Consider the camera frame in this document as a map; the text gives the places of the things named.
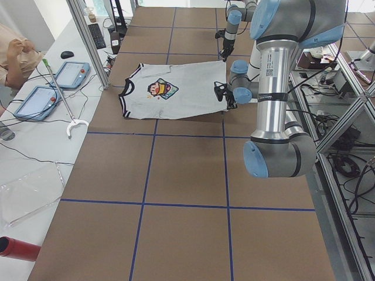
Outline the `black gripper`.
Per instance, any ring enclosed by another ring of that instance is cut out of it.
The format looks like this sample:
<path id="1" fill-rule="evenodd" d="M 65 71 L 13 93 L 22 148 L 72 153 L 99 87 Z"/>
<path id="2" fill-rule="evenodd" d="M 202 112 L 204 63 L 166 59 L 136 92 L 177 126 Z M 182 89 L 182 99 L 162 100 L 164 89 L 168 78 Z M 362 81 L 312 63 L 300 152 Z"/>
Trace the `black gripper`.
<path id="1" fill-rule="evenodd" d="M 227 83 L 214 82 L 214 93 L 219 102 L 225 98 L 227 109 L 236 109 L 237 103 L 235 102 L 233 93 L 229 90 Z"/>
<path id="2" fill-rule="evenodd" d="M 225 29 L 218 30 L 215 34 L 215 38 L 223 38 L 223 48 L 220 51 L 220 57 L 224 62 L 226 62 L 228 57 L 232 54 L 234 50 L 236 33 L 229 33 Z"/>

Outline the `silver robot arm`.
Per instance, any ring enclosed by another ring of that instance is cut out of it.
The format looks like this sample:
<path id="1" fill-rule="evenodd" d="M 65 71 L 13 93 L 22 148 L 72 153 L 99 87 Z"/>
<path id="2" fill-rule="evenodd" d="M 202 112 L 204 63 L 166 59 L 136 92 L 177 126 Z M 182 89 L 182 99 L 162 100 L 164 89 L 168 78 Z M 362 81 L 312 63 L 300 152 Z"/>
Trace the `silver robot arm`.
<path id="1" fill-rule="evenodd" d="M 250 23 L 250 37 L 260 55 L 258 74 L 248 76 L 249 64 L 236 60 L 226 83 L 217 82 L 218 100 L 228 108 L 257 100 L 257 127 L 244 144 L 247 171 L 254 177 L 298 177 L 311 170 L 313 139 L 288 111 L 288 78 L 302 51 L 338 41 L 345 28 L 346 1 L 245 1 L 226 9 L 220 56 L 231 55 L 241 22 Z"/>
<path id="2" fill-rule="evenodd" d="M 232 54 L 234 50 L 234 44 L 238 34 L 238 29 L 241 22 L 250 23 L 252 21 L 258 1 L 243 1 L 244 7 L 239 8 L 233 4 L 226 8 L 226 28 L 218 30 L 215 34 L 215 38 L 223 39 L 223 47 L 219 53 L 219 56 L 223 61 Z"/>

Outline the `seated person's hand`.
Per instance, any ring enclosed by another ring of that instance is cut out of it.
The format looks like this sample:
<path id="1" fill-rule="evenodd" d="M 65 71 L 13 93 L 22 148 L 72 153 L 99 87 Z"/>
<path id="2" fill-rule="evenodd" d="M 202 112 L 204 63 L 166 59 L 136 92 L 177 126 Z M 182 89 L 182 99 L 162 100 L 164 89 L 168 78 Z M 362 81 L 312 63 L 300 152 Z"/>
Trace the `seated person's hand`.
<path id="1" fill-rule="evenodd" d="M 16 59 L 22 52 L 28 53 L 35 49 L 35 45 L 30 40 L 21 41 L 14 39 L 8 44 L 7 59 Z"/>

